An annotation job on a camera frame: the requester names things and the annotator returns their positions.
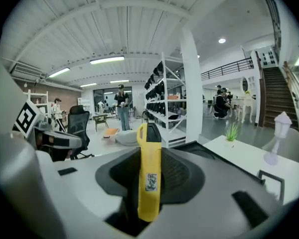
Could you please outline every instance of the black railing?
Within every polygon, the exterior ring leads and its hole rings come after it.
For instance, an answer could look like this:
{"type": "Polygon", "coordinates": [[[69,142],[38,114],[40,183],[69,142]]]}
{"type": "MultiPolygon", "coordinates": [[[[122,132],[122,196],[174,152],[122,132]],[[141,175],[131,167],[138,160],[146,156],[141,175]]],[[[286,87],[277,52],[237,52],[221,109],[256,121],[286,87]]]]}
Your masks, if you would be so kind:
{"type": "Polygon", "coordinates": [[[212,69],[210,71],[204,72],[201,74],[201,80],[208,80],[211,78],[223,76],[226,74],[231,74],[235,72],[245,71],[249,69],[253,69],[254,64],[251,58],[245,58],[242,60],[238,60],[236,62],[223,65],[221,67],[217,67],[215,69],[212,69]]]}
{"type": "Polygon", "coordinates": [[[277,58],[277,61],[279,62],[279,53],[280,53],[280,47],[281,47],[281,29],[280,29],[280,18],[279,13],[277,9],[277,4],[275,0],[266,0],[270,16],[273,23],[274,28],[274,36],[275,36],[275,46],[274,46],[274,52],[277,58]]]}

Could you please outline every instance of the table leg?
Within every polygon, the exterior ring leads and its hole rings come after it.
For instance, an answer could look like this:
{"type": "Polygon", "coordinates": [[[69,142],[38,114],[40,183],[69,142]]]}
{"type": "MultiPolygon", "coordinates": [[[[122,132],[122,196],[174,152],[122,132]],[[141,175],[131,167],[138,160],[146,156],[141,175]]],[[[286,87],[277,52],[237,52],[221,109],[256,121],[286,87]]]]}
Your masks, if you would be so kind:
{"type": "Polygon", "coordinates": [[[253,106],[250,106],[250,116],[249,116],[249,121],[252,123],[253,121],[251,120],[251,116],[253,114],[253,106]]]}
{"type": "Polygon", "coordinates": [[[245,122],[245,115],[246,115],[246,106],[243,106],[243,114],[241,118],[241,124],[245,122]]]}

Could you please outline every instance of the staircase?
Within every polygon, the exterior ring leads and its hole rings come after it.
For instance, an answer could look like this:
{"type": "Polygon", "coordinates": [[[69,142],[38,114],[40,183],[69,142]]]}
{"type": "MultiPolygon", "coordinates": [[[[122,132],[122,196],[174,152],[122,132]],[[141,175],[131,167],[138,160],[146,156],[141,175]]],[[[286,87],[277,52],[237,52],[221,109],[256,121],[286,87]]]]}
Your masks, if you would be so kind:
{"type": "Polygon", "coordinates": [[[294,102],[284,76],[278,67],[263,69],[266,87],[266,110],[264,126],[275,128],[275,117],[286,112],[298,130],[294,102]]]}

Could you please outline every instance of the brown wall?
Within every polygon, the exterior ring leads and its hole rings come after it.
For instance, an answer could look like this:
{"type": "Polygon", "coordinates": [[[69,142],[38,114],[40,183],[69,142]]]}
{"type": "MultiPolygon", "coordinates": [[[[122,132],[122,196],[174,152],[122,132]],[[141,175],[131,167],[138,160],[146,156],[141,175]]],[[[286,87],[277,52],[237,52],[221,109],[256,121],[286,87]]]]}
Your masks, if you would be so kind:
{"type": "Polygon", "coordinates": [[[45,94],[48,91],[48,102],[54,103],[54,99],[58,97],[59,99],[62,100],[62,102],[60,103],[61,110],[65,110],[67,111],[67,113],[69,113],[70,108],[72,106],[78,104],[78,98],[81,97],[81,92],[78,91],[55,88],[55,87],[51,87],[39,83],[37,83],[36,86],[34,86],[34,83],[32,82],[27,82],[27,87],[25,88],[24,87],[25,82],[19,80],[15,80],[15,82],[18,84],[18,86],[22,89],[23,92],[27,92],[28,89],[30,89],[32,93],[45,94]]]}

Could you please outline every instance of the qr code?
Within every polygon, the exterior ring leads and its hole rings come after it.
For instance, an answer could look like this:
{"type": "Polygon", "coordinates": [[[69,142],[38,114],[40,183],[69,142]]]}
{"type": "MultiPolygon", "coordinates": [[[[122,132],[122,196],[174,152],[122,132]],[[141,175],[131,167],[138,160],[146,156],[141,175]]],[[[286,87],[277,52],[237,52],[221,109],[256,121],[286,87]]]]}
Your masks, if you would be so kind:
{"type": "Polygon", "coordinates": [[[157,191],[157,173],[147,173],[145,191],[157,191]]]}

